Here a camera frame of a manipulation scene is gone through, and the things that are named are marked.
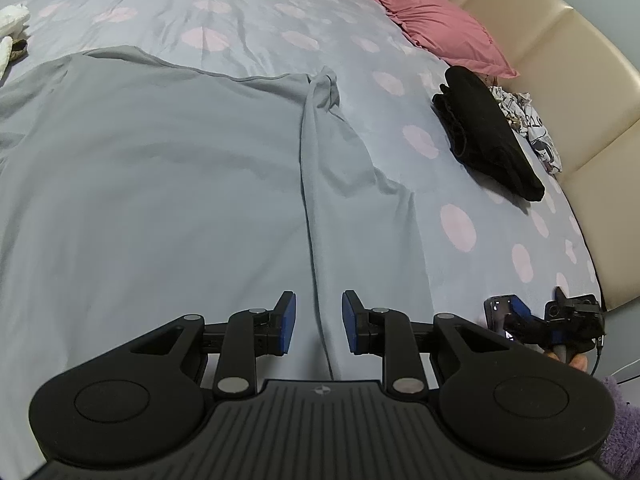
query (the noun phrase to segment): white plush toy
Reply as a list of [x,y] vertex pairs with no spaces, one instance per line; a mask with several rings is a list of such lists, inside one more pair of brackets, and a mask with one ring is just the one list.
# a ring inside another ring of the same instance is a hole
[[24,23],[29,19],[29,9],[26,6],[9,5],[0,9],[0,79],[9,63],[14,47],[14,38],[22,32]]

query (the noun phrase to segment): black folded clothing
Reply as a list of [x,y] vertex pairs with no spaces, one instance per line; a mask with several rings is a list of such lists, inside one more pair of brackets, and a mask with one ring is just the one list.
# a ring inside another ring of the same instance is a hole
[[530,202],[539,202],[545,187],[536,176],[491,91],[471,70],[452,66],[449,86],[433,96],[449,136],[451,153],[473,170],[492,176]]

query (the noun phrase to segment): phone screen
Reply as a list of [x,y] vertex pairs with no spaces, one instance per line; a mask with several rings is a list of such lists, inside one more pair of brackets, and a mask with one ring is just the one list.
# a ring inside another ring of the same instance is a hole
[[492,332],[513,341],[513,336],[504,329],[504,318],[511,312],[511,298],[508,296],[493,296],[484,302],[486,326]]

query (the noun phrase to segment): pink pillow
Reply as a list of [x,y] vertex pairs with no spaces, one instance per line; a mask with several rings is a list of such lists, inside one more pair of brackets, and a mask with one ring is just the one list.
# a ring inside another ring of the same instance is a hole
[[449,0],[378,0],[416,46],[473,72],[513,78],[518,75],[486,29]]

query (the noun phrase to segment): beige upholstered headboard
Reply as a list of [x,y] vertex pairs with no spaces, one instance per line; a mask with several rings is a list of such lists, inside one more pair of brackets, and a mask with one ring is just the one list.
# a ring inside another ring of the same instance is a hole
[[520,72],[501,84],[531,93],[607,308],[640,296],[640,73],[562,0],[451,1]]

